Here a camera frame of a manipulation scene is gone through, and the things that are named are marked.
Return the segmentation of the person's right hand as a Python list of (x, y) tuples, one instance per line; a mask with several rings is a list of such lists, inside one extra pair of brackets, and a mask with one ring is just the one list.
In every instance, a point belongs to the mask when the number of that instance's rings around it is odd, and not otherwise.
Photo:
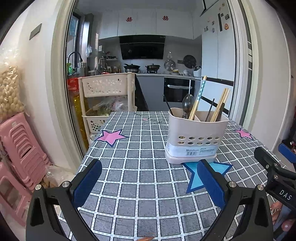
[(295, 222), (295, 214), (279, 201), (271, 204), (270, 210), (273, 230), (276, 231), (278, 228), (281, 228), (283, 232), (288, 232)]

